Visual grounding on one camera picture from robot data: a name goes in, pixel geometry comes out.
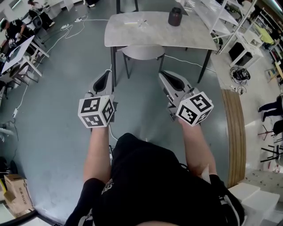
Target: yellow cloth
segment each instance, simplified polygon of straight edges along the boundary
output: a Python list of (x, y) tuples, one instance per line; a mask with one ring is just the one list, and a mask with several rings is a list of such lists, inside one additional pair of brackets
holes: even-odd
[(269, 43), (269, 44), (274, 43), (273, 39), (271, 38), (271, 36), (269, 35), (266, 29), (259, 27), (257, 24), (255, 24), (255, 27), (262, 35), (260, 38), (262, 41), (264, 41), (265, 43)]

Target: white table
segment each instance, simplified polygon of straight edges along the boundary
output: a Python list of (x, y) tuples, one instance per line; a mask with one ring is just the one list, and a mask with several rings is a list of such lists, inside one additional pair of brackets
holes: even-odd
[(116, 86), (116, 58), (118, 46), (162, 45), (207, 49), (207, 56), (199, 76), (200, 82), (208, 60), (216, 45), (208, 28), (197, 15), (183, 15), (179, 26), (168, 23), (167, 12), (131, 12), (112, 15), (105, 29), (104, 44), (111, 47), (114, 86)]
[[(19, 51), (17, 53), (17, 55), (9, 62), (6, 62), (3, 66), (2, 72), (4, 73), (5, 71), (7, 71), (9, 68), (11, 68), (12, 66), (14, 66), (16, 63), (20, 62), (22, 59), (25, 60), (33, 69), (34, 71), (36, 71), (40, 76), (42, 76), (42, 73), (29, 61), (28, 57), (25, 56), (25, 52), (27, 50), (27, 48), (29, 47), (29, 45), (33, 45), (36, 48), (36, 51), (32, 57), (32, 59), (34, 59), (35, 54), (37, 54), (38, 51), (42, 52), (45, 56), (49, 57), (49, 54), (47, 54), (46, 52), (44, 52), (41, 48), (39, 48), (36, 44), (34, 44), (33, 42), (31, 42), (34, 39), (34, 36), (30, 37), (29, 39), (27, 39), (25, 42), (23, 42), (21, 45), (19, 45), (16, 49), (19, 48)], [(12, 54), (16, 51), (16, 49), (14, 49), (9, 56), (12, 56)]]
[(252, 55), (252, 59), (250, 59), (245, 65), (245, 68), (249, 68), (252, 65), (254, 65), (260, 58), (264, 57), (261, 50), (257, 47), (254, 47), (246, 42), (246, 40), (243, 37), (244, 34), (237, 32), (236, 33), (236, 42), (239, 42), (244, 47), (244, 51), (241, 52), (241, 54), (230, 64), (230, 67), (233, 67), (247, 52), (250, 52)]

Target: white floor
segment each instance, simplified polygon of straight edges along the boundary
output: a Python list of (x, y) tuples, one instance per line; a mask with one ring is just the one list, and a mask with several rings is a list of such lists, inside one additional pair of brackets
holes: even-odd
[[(260, 163), (260, 160), (266, 159), (268, 156), (272, 155), (269, 152), (262, 151), (261, 147), (272, 150), (268, 145), (274, 145), (274, 141), (281, 138), (281, 135), (272, 138), (269, 134), (266, 140), (263, 141), (263, 137), (257, 135), (260, 132), (264, 132), (263, 124), (267, 130), (272, 130), (273, 124), (280, 120), (280, 117), (267, 117), (263, 123), (261, 121), (261, 113), (257, 112), (261, 105), (275, 102), (276, 97), (281, 93), (275, 79), (268, 83), (268, 75), (265, 70), (274, 66), (272, 65), (271, 55), (265, 50), (262, 50), (262, 52), (264, 53), (264, 58), (258, 60), (253, 66), (248, 68), (251, 79), (248, 81), (248, 85), (245, 86), (247, 93), (240, 96), (246, 131), (246, 174), (252, 169), (274, 170), (276, 166), (275, 161), (271, 161), (270, 164), (269, 162)], [(211, 59), (222, 89), (230, 89), (230, 85), (237, 88), (239, 85), (234, 83), (229, 75), (229, 64), (232, 62), (229, 54), (212, 55)]]

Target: cube with fiducial markers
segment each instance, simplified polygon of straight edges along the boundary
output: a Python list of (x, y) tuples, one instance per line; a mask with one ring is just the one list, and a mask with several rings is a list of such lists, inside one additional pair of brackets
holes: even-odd
[(200, 92), (182, 100), (176, 116), (184, 120), (190, 126), (195, 126), (205, 120), (213, 108), (212, 101), (204, 92)]
[(114, 111), (110, 96), (91, 97), (80, 100), (78, 116), (86, 128), (106, 127)]

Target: gray floor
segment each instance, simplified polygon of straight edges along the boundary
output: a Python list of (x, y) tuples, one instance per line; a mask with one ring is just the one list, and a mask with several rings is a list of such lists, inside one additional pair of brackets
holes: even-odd
[[(89, 19), (108, 19), (115, 13), (114, 0), (102, 0), (93, 9), (76, 5), (69, 13), (62, 12), (56, 19), (58, 29), (79, 16)], [(140, 10), (169, 11), (174, 0), (141, 0)], [(30, 83), (16, 118), (19, 132), (15, 161), (28, 179), (35, 208), (43, 215), (64, 222), (73, 211), (83, 185), (83, 164), (87, 154), (90, 131), (77, 116), (79, 99), (84, 97), (89, 83), (110, 67), (110, 50), (104, 46), (107, 22), (86, 21), (85, 29), (70, 39), (61, 39), (44, 59), (39, 70), (43, 72), (38, 84)], [(82, 23), (74, 24), (70, 35), (80, 31)], [(64, 33), (52, 37), (49, 49)], [(182, 60), (203, 64), (206, 51), (199, 49), (167, 48), (166, 54)], [(185, 163), (184, 145), (180, 126), (171, 122), (167, 113), (167, 98), (159, 87), (157, 71), (159, 61), (131, 60), (131, 78), (127, 79), (121, 52), (117, 54), (118, 85), (115, 101), (118, 108), (111, 124), (116, 137), (126, 132), (140, 139), (172, 150), (179, 161)], [(208, 67), (213, 69), (211, 61)], [(164, 70), (185, 76), (196, 85), (201, 68), (171, 58), (165, 58)], [(226, 183), (229, 169), (227, 121), (217, 75), (206, 70), (197, 86), (205, 91), (215, 106), (202, 123), (206, 140), (215, 156), (218, 174)], [(2, 122), (12, 119), (25, 89), (21, 85), (9, 93), (0, 108)], [(0, 146), (1, 154), (11, 160), (17, 146), (15, 137), (8, 137)]]

